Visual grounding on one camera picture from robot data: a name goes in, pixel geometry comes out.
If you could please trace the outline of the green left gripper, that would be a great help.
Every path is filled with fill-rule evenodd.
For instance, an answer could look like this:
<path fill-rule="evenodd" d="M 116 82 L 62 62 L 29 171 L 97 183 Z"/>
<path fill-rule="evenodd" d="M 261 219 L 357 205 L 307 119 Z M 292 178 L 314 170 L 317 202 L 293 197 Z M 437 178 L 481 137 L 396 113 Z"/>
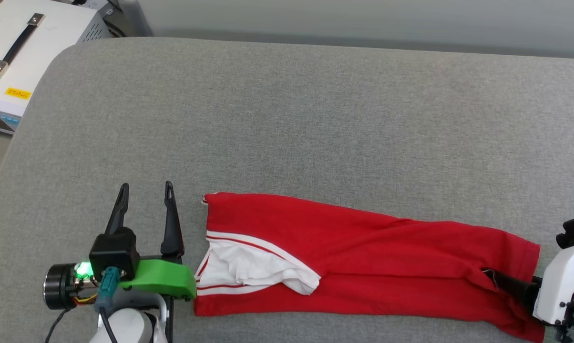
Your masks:
<path fill-rule="evenodd" d="M 50 310 L 66 310 L 76 306 L 95 304 L 96 308 L 108 310 L 117 304 L 118 292 L 142 291 L 161 297 L 193 300 L 196 282 L 189 267 L 167 260 L 182 260 L 185 252 L 182 228 L 178 215 L 174 187 L 165 183 L 164 203 L 166 219 L 164 238 L 161 243 L 162 259 L 143 259 L 134 278 L 129 280 L 125 272 L 117 275 L 116 268 L 110 276 L 97 277 L 90 262 L 59 263 L 50 267 L 43 282 L 43 298 Z M 123 227 L 129 204 L 129 184 L 123 183 L 113 205 L 105 234 L 115 234 Z"/>

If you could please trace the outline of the red and white shirt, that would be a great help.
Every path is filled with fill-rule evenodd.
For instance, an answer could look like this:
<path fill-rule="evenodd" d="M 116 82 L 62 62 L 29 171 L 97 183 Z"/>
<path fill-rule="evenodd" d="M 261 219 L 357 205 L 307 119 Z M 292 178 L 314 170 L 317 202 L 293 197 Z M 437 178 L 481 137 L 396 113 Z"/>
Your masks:
<path fill-rule="evenodd" d="M 194 313 L 307 312 L 488 322 L 532 343 L 544 327 L 499 289 L 529 282 L 540 246 L 496 228 L 428 222 L 271 194 L 217 192 Z"/>

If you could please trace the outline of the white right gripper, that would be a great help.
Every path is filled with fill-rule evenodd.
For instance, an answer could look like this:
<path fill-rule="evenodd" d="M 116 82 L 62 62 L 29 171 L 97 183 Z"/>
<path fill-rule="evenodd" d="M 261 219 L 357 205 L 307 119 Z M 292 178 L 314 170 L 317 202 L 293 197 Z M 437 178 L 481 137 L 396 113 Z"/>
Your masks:
<path fill-rule="evenodd" d="M 553 326 L 556 341 L 574 343 L 574 246 L 563 249 L 545 269 L 541 278 L 529 282 L 505 275 L 495 269 L 483 269 L 494 286 L 526 308 L 533 317 Z"/>

